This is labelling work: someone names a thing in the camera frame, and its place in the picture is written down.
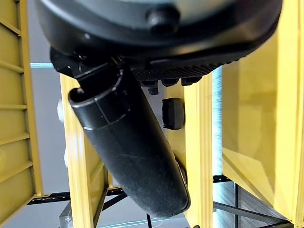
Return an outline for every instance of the yellow shelf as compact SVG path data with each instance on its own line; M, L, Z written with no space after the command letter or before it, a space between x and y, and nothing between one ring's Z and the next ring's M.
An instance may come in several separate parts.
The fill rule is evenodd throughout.
M284 1L277 32L223 67L224 175L304 227L304 4Z

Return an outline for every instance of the black plastic cap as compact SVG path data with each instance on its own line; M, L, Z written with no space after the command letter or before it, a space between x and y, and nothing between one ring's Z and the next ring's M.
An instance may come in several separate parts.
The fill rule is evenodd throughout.
M179 130L185 123L185 109L180 98L162 100L162 120L164 128Z

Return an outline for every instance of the yellow shelving unit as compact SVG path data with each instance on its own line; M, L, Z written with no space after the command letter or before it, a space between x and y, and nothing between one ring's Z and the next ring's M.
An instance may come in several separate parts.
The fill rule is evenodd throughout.
M0 226L43 195L27 3L0 1Z
M284 1L274 36L223 67L224 175L304 227L304 3Z

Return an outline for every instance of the yellow wooden board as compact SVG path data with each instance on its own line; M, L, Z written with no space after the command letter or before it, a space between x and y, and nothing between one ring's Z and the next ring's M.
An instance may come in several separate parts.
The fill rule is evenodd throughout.
M42 195L26 1L0 1L0 226Z
M166 97L185 103L185 128L168 130L167 139L175 155L186 166L191 206L185 212L190 227L212 227L212 74L198 83L166 88Z
M68 175L74 228L93 228L108 188L108 171L84 134L69 102L68 93L78 82L60 75L68 154Z
M223 67L224 175L304 226L303 1L284 1L277 32Z

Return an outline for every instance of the black cylinder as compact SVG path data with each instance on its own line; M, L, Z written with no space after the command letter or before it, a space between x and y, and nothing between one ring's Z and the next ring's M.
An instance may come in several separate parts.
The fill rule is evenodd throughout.
M143 210L170 217L190 206L174 154L130 71L94 97L73 89L69 101L109 171Z

